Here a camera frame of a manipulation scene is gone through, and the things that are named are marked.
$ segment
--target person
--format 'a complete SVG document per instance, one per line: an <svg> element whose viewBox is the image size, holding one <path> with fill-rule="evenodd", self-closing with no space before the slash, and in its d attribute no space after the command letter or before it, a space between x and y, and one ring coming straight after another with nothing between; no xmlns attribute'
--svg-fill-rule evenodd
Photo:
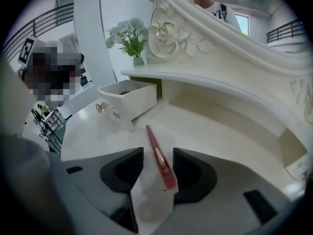
<svg viewBox="0 0 313 235"><path fill-rule="evenodd" d="M238 20L235 12L228 8L226 5L219 2L213 2L212 0L194 0L197 5L205 9L207 12L216 16L217 18L224 20L238 31L241 32Z"/></svg>

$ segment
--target flower vase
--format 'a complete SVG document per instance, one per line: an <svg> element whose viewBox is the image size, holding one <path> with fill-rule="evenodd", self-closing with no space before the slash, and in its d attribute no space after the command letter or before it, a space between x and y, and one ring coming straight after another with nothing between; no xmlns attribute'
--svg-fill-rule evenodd
<svg viewBox="0 0 313 235"><path fill-rule="evenodd" d="M134 57L134 67L139 65L144 65L142 57Z"/></svg>

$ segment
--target black railing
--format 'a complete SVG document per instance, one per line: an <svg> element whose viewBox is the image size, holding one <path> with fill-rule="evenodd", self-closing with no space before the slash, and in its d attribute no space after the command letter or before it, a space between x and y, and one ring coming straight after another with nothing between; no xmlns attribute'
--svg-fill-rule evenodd
<svg viewBox="0 0 313 235"><path fill-rule="evenodd" d="M306 31L304 29L304 25L299 19L284 24L267 33L268 43L300 35L306 35Z"/></svg>
<svg viewBox="0 0 313 235"><path fill-rule="evenodd" d="M6 58L11 61L20 52L26 37L39 37L57 26L72 21L73 18L74 3L54 8L34 18L4 42L3 50Z"/></svg>

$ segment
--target flower bouquet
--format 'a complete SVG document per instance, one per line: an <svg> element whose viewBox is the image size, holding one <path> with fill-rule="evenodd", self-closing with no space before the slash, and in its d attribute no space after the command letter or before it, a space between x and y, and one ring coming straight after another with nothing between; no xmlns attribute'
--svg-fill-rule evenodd
<svg viewBox="0 0 313 235"><path fill-rule="evenodd" d="M119 48L123 53L134 58L134 66L143 65L141 52L146 43L147 29L143 26L143 22L138 18L132 18L123 22L119 22L117 27L108 30L110 37L106 40L108 48L112 48L115 44L122 44Z"/></svg>

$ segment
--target window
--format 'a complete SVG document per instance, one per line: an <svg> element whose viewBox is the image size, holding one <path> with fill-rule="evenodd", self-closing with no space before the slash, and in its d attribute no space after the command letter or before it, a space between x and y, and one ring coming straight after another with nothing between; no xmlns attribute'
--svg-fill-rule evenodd
<svg viewBox="0 0 313 235"><path fill-rule="evenodd" d="M245 35L249 35L249 17L236 14L236 18L238 20L241 32Z"/></svg>

